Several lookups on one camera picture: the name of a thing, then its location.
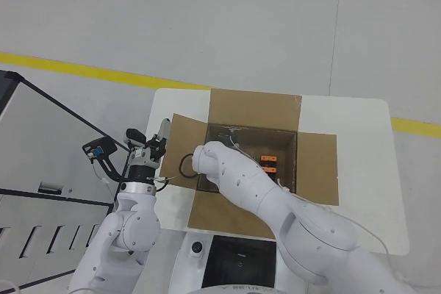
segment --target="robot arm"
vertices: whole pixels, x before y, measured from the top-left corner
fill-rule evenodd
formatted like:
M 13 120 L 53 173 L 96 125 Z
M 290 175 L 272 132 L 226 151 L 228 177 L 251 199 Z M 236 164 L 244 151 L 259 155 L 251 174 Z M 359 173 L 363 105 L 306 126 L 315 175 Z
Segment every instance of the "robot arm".
M 165 154 L 170 127 L 170 121 L 165 119 L 159 133 L 149 141 L 136 129 L 126 131 L 124 141 L 131 149 L 128 178 L 119 175 L 111 164 L 109 156 L 117 150 L 111 138 L 103 137 L 83 146 L 92 163 L 97 160 L 108 177 L 123 183 L 117 196 L 118 209 L 104 219 L 88 246 L 73 273 L 69 293 L 132 293 L 160 233 L 154 212 L 154 175 Z
M 233 204 L 269 225 L 284 262 L 302 279 L 328 283 L 335 294 L 415 293 L 372 254 L 357 247 L 351 223 L 296 198 L 240 152 L 220 142 L 198 146 L 193 170 L 205 173 Z

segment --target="white cable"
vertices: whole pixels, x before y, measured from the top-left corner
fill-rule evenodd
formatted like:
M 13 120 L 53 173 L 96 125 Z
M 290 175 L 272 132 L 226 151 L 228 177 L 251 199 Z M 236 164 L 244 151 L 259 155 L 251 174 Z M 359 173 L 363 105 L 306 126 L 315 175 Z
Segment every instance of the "white cable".
M 0 284 L 7 284 L 8 286 L 10 286 L 11 288 L 14 289 L 15 293 L 17 293 L 17 294 L 21 294 L 21 290 L 20 290 L 20 288 L 18 288 L 18 286 L 16 286 L 15 284 L 13 284 L 13 283 L 10 282 L 10 281 L 7 281 L 7 280 L 0 280 Z
M 258 163 L 257 163 L 257 161 L 255 160 L 255 159 L 253 159 L 253 158 L 251 158 L 251 156 L 250 155 L 248 155 L 247 153 L 245 153 L 242 149 L 240 149 L 235 143 L 234 143 L 234 141 L 232 140 L 232 136 L 229 136 L 229 139 L 230 139 L 230 143 L 232 143 L 232 145 L 241 153 L 241 154 L 243 154 L 243 155 L 245 155 L 246 157 L 248 157 L 249 159 L 251 159 L 251 160 L 253 160 L 257 165 L 258 165 Z
M 112 208 L 113 210 L 116 210 L 116 203 L 115 203 L 115 199 L 114 196 L 111 192 L 110 186 L 108 185 L 108 180 L 106 180 L 105 178 L 100 177 L 97 173 L 96 173 L 96 169 L 95 169 L 95 165 L 92 163 L 92 168 L 93 168 L 93 172 L 95 173 L 95 176 L 103 182 L 103 184 L 106 186 L 106 188 L 108 189 L 108 191 L 110 192 L 110 198 L 111 198 L 111 202 L 112 202 Z
M 75 292 L 78 292 L 78 291 L 83 291 L 83 290 L 91 291 L 91 292 L 93 292 L 93 293 L 97 293 L 97 294 L 100 293 L 99 291 L 97 291 L 96 289 L 93 289 L 93 288 L 79 288 L 79 289 L 72 290 L 72 291 L 70 291 L 70 292 L 67 293 L 67 294 L 72 294 L 72 293 L 75 293 Z

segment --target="cardboard box flap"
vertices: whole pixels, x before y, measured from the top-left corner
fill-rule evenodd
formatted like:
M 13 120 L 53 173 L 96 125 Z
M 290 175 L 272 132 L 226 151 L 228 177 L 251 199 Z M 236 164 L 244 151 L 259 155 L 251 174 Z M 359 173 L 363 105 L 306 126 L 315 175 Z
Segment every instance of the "cardboard box flap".
M 186 154 L 192 154 L 194 149 L 204 144 L 206 137 L 207 123 L 203 123 L 182 115 L 173 114 L 171 122 L 170 138 L 167 143 L 167 153 L 165 154 L 160 168 L 160 176 L 176 178 L 170 180 L 170 184 L 175 186 L 196 189 L 198 177 L 192 179 L 184 178 L 178 171 L 179 164 Z M 188 157 L 182 166 L 182 171 L 186 175 L 196 174 L 191 168 L 192 158 Z
M 211 89 L 209 123 L 297 132 L 302 97 Z
M 299 132 L 296 173 L 296 194 L 338 205 L 337 136 Z
M 196 191 L 188 227 L 274 239 L 266 223 L 219 193 Z

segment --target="orange object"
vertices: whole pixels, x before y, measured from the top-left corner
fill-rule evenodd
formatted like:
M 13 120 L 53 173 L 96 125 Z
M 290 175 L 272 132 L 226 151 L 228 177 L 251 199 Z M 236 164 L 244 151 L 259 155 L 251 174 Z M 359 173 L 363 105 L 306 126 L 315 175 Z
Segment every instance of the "orange object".
M 266 168 L 266 167 L 262 167 L 262 169 L 263 169 L 266 173 L 276 173 L 276 168 Z
M 262 155 L 262 161 L 276 161 L 277 158 L 275 156 Z

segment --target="gray floor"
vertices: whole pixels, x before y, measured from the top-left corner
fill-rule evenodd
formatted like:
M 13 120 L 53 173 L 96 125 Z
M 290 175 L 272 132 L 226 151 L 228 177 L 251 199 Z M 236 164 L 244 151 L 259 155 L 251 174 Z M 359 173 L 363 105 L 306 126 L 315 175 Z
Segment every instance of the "gray floor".
M 0 51 L 216 87 L 382 98 L 392 116 L 441 124 L 441 0 L 0 1 Z M 151 89 L 0 68 L 111 135 L 146 127 Z M 394 135 L 410 239 L 394 260 L 412 281 L 440 284 L 441 140 Z M 176 244 L 154 276 L 171 273 Z

